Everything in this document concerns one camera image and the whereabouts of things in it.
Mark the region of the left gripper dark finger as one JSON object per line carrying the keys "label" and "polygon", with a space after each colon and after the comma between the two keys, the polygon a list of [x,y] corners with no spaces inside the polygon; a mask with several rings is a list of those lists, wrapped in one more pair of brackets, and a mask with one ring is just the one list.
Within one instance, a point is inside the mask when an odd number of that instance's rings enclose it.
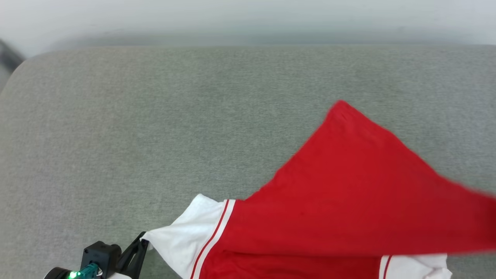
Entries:
{"label": "left gripper dark finger", "polygon": [[125,275],[132,279],[139,278],[148,246],[149,241],[135,239],[125,250]]}
{"label": "left gripper dark finger", "polygon": [[147,253],[147,240],[143,239],[145,233],[140,233],[119,257],[117,272],[141,272]]}

